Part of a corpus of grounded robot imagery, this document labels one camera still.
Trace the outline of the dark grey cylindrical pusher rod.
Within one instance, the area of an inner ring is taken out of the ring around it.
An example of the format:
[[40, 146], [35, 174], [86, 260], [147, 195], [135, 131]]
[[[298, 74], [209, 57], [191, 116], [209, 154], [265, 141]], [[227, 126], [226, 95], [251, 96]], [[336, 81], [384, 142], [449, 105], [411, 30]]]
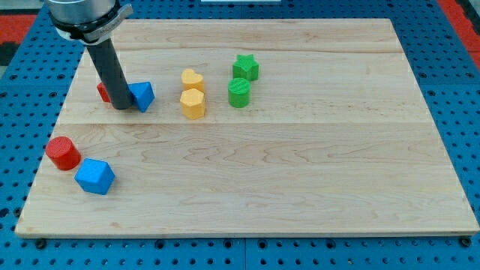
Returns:
[[91, 60], [103, 83], [110, 103], [116, 110], [126, 110], [134, 103], [113, 42], [110, 39], [87, 46]]

